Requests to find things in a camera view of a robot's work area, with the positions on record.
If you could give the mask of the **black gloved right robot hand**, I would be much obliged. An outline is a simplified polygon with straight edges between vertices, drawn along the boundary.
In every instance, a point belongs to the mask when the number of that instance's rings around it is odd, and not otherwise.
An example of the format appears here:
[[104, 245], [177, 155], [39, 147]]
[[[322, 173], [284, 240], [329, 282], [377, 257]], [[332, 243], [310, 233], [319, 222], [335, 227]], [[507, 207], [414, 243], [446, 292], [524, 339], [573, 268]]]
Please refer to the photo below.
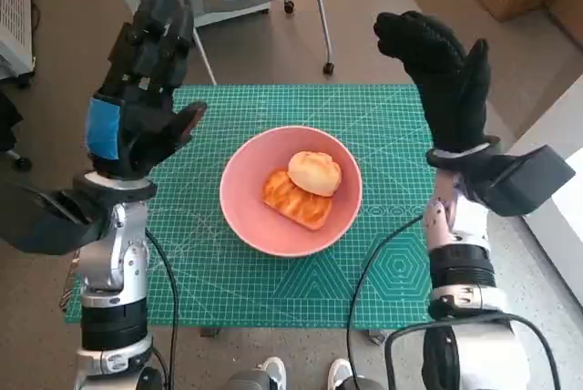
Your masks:
[[485, 39], [465, 50], [450, 27], [416, 11], [380, 13], [373, 31], [381, 54], [402, 62], [416, 85], [436, 149], [462, 153], [487, 143]]

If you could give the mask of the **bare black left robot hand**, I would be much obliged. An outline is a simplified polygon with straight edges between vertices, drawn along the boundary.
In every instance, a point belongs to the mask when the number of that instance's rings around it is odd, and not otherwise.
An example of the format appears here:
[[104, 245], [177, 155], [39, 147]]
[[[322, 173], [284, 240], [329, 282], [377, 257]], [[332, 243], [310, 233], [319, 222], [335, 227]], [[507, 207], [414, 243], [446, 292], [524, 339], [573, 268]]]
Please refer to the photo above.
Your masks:
[[87, 110], [87, 151], [99, 174], [142, 179], [190, 142], [208, 106], [194, 101], [174, 111], [173, 93], [187, 73], [192, 26], [176, 0], [141, 0], [120, 29]]

